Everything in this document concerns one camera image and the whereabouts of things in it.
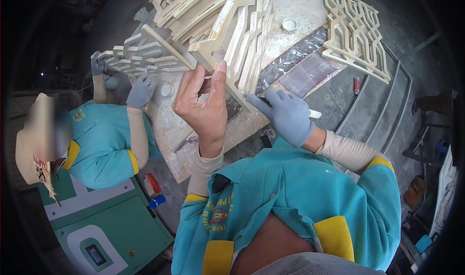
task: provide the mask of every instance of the blue bottle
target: blue bottle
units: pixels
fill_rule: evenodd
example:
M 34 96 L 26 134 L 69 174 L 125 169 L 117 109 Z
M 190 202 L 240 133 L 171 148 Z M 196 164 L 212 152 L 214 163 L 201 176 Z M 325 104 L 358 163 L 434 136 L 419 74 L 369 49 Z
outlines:
M 150 208 L 156 208 L 165 201 L 166 201 L 166 197 L 164 195 L 159 195 L 149 202 Z

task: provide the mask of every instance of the teal work shirt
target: teal work shirt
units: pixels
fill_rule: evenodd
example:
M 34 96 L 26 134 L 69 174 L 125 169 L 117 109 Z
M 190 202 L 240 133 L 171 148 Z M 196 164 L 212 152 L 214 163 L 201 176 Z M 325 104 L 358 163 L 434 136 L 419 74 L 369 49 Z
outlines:
M 318 252 L 386 270 L 400 242 L 392 166 L 377 157 L 355 182 L 331 161 L 282 138 L 272 145 L 213 173 L 209 198 L 187 196 L 172 274 L 228 274 L 270 211 Z
M 91 189 L 107 189 L 139 172 L 131 151 L 131 135 L 126 106 L 86 102 L 69 112 L 73 138 L 63 168 Z M 161 157 L 145 113 L 149 159 Z

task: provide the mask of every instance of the green machine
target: green machine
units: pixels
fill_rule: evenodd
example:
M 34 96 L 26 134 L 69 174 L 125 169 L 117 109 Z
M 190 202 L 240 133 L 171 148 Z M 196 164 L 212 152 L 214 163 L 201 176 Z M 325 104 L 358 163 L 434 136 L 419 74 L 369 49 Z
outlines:
M 148 209 L 135 177 L 105 190 L 85 187 L 67 170 L 52 180 L 61 207 L 39 185 L 55 236 L 83 275 L 133 275 L 174 238 Z

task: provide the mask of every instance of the shirt logo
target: shirt logo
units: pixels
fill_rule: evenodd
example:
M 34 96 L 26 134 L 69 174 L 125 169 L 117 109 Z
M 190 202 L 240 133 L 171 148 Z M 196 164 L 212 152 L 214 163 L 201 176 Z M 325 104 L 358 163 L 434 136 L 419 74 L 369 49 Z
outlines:
M 210 219 L 210 224 L 219 224 L 228 218 L 228 213 L 223 208 L 215 208 L 213 217 Z
M 206 203 L 205 210 L 202 213 L 202 223 L 207 230 L 221 232 L 226 229 L 226 225 L 223 223 L 228 219 L 229 213 L 233 210 L 232 198 L 233 194 L 231 193 L 230 197 L 218 200 L 216 206 L 210 200 Z
M 82 121 L 83 118 L 85 118 L 85 113 L 79 109 L 79 112 L 74 114 L 73 121 Z

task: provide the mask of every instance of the beige arm sleeve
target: beige arm sleeve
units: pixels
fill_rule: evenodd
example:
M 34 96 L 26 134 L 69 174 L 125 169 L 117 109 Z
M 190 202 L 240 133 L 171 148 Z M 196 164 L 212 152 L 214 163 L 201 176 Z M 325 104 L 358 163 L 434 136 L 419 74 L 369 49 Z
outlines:
M 93 80 L 93 101 L 95 103 L 107 103 L 107 89 L 103 74 L 92 76 Z
M 136 156 L 139 169 L 142 169 L 148 161 L 148 139 L 142 115 L 142 109 L 127 108 L 129 131 L 131 134 L 131 151 Z
M 209 197 L 206 184 L 213 172 L 221 168 L 223 164 L 225 148 L 221 150 L 218 157 L 215 158 L 202 158 L 199 153 L 199 146 L 195 153 L 194 169 L 192 170 L 189 186 L 187 187 L 187 194 L 197 194 L 198 196 Z
M 338 162 L 354 173 L 361 174 L 374 157 L 381 157 L 389 162 L 386 156 L 360 141 L 341 137 L 326 130 L 325 143 L 315 152 L 327 159 Z

